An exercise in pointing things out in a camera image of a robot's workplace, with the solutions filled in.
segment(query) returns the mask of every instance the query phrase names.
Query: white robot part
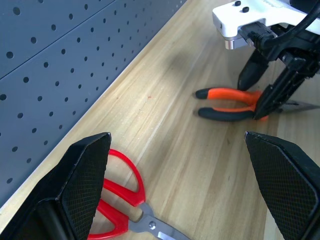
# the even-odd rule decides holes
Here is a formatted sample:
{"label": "white robot part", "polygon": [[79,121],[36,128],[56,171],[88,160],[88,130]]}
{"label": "white robot part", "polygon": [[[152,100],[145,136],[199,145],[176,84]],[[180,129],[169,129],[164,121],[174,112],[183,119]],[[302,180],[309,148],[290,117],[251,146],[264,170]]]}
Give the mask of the white robot part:
{"label": "white robot part", "polygon": [[[247,45],[238,34],[244,25],[261,22],[267,27],[276,24],[296,26],[307,14],[290,6],[289,0],[241,0],[216,7],[212,15],[215,27],[225,39],[225,47],[236,49]],[[320,19],[306,30],[320,35]]]}

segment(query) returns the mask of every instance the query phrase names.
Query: pliers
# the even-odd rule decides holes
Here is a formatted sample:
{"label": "pliers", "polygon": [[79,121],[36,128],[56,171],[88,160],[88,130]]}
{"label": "pliers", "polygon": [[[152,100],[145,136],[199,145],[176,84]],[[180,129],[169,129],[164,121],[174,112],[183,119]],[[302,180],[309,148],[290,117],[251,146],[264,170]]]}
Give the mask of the pliers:
{"label": "pliers", "polygon": [[[254,118],[257,102],[262,95],[262,92],[249,92],[232,88],[218,87],[201,89],[196,91],[194,95],[197,99],[235,100],[237,102],[247,104],[248,106],[240,108],[203,107],[197,111],[197,114],[200,117],[206,119],[235,122]],[[320,108],[320,106],[300,101],[288,100],[282,106],[280,106],[276,112],[300,112],[318,108]]]}

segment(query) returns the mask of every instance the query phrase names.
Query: wood grain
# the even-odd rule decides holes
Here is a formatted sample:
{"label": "wood grain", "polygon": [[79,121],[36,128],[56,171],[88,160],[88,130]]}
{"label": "wood grain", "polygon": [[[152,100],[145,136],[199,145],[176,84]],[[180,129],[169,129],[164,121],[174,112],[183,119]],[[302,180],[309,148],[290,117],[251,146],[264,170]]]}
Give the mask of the wood grain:
{"label": "wood grain", "polygon": [[[0,209],[0,231],[72,143],[111,132],[112,148],[125,153],[140,170],[155,215],[191,239],[283,239],[260,194],[244,133],[255,131],[294,142],[320,164],[320,111],[235,123],[193,115],[203,106],[235,106],[197,100],[192,93],[205,87],[235,88],[253,51],[224,48],[213,25],[212,9],[226,2],[230,1],[187,1]],[[272,63],[253,89],[263,90],[282,68],[281,63]],[[308,80],[293,98],[319,104],[318,80]],[[105,176],[136,188],[130,170],[113,157]],[[102,198],[132,219],[141,214],[105,190]],[[111,228],[97,212],[91,232]],[[154,238],[129,232],[115,239]]]}

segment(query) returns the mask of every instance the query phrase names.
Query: black cable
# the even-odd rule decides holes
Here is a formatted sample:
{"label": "black cable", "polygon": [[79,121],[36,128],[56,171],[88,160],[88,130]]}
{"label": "black cable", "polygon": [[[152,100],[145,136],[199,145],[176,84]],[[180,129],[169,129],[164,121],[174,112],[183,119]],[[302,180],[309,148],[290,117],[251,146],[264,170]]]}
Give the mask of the black cable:
{"label": "black cable", "polygon": [[295,36],[297,36],[299,33],[301,33],[303,30],[305,30],[307,27],[310,26],[320,15],[320,0],[314,5],[312,10],[309,12],[309,14],[295,27],[291,28],[289,31],[287,31],[285,34],[278,36],[273,39],[267,39],[265,42],[262,43],[263,48],[271,48],[275,45],[283,44]]}

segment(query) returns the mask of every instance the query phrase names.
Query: orange pliers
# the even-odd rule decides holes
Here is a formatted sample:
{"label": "orange pliers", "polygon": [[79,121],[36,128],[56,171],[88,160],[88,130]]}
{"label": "orange pliers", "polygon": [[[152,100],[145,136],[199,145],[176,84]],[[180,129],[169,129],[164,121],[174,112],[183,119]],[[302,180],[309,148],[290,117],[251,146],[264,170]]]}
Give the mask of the orange pliers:
{"label": "orange pliers", "polygon": [[252,119],[255,116],[256,105],[261,94],[261,91],[248,92],[223,87],[201,89],[195,92],[197,99],[235,100],[248,106],[240,108],[203,107],[197,113],[200,117],[224,122]]}

